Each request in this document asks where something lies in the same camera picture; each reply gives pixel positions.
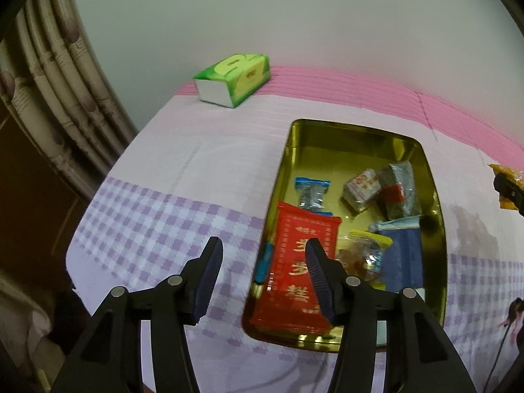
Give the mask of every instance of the red snack package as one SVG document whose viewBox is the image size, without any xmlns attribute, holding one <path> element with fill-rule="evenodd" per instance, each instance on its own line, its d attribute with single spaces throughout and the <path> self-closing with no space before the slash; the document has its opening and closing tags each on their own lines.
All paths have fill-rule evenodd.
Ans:
<svg viewBox="0 0 524 393">
<path fill-rule="evenodd" d="M 322 334 L 331 327 L 320 314 L 305 260 L 306 242 L 318 238 L 335 256 L 340 217 L 323 216 L 278 203 L 277 237 L 266 288 L 251 318 L 257 327 Z"/>
</svg>

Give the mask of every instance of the yellow chinese character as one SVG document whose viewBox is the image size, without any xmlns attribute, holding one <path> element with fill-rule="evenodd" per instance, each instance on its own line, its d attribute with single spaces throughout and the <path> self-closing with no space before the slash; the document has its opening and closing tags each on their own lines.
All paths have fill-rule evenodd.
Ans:
<svg viewBox="0 0 524 393">
<path fill-rule="evenodd" d="M 290 285 L 286 294 L 288 297 L 293 297 L 297 301 L 308 302 L 308 288 L 297 287 L 296 285 Z"/>
<path fill-rule="evenodd" d="M 293 266 L 293 272 L 289 272 L 290 275 L 305 274 L 308 272 L 308 267 L 305 261 L 297 261 Z"/>
<path fill-rule="evenodd" d="M 294 251 L 297 251 L 298 253 L 303 253 L 306 250 L 307 241 L 308 241 L 307 239 L 301 239 L 299 241 L 296 241 L 295 242 L 296 248 L 294 249 Z"/>
</svg>

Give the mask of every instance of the black cable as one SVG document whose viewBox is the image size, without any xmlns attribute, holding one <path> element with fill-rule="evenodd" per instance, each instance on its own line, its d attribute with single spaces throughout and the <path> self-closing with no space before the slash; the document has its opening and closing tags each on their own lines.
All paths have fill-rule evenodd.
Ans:
<svg viewBox="0 0 524 393">
<path fill-rule="evenodd" d="M 486 389 L 488 388 L 489 380 L 491 379 L 491 376 L 493 375 L 493 371 L 495 370 L 495 366 L 497 365 L 498 358 L 500 357 L 500 353 L 502 352 L 502 346 L 504 346 L 504 341 L 506 340 L 506 337 L 508 336 L 509 329 L 512 327 L 513 323 L 508 323 L 508 327 L 506 329 L 506 332 L 504 333 L 504 337 L 502 337 L 502 341 L 500 342 L 500 347 L 498 348 L 497 357 L 495 358 L 495 362 L 493 363 L 492 370 L 489 372 L 488 379 L 486 380 L 486 384 L 484 384 L 484 390 L 482 390 L 482 393 L 486 393 Z"/>
</svg>

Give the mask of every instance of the silver bolt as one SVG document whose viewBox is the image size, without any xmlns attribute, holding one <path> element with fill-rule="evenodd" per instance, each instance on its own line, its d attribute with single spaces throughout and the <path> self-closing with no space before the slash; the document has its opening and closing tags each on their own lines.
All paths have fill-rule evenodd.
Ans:
<svg viewBox="0 0 524 393">
<path fill-rule="evenodd" d="M 402 294 L 404 294 L 408 299 L 414 299 L 417 296 L 417 292 L 413 288 L 404 288 Z"/>
<path fill-rule="evenodd" d="M 360 279 L 358 279 L 356 276 L 348 276 L 346 278 L 346 283 L 350 287 L 358 287 L 360 285 Z"/>
<path fill-rule="evenodd" d="M 182 277 L 178 274 L 170 276 L 167 280 L 167 283 L 169 285 L 172 285 L 173 287 L 176 287 L 177 285 L 180 285 L 182 283 Z"/>
<path fill-rule="evenodd" d="M 113 297 L 121 297 L 126 292 L 124 287 L 115 287 L 111 290 L 111 295 Z"/>
</svg>

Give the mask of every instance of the brown wooden panel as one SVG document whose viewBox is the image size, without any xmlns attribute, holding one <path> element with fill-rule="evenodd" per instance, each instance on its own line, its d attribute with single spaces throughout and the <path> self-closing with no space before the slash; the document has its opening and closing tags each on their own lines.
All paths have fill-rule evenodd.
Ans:
<svg viewBox="0 0 524 393">
<path fill-rule="evenodd" d="M 12 117 L 0 125 L 0 266 L 32 285 L 67 289 L 65 252 L 86 202 Z"/>
</svg>

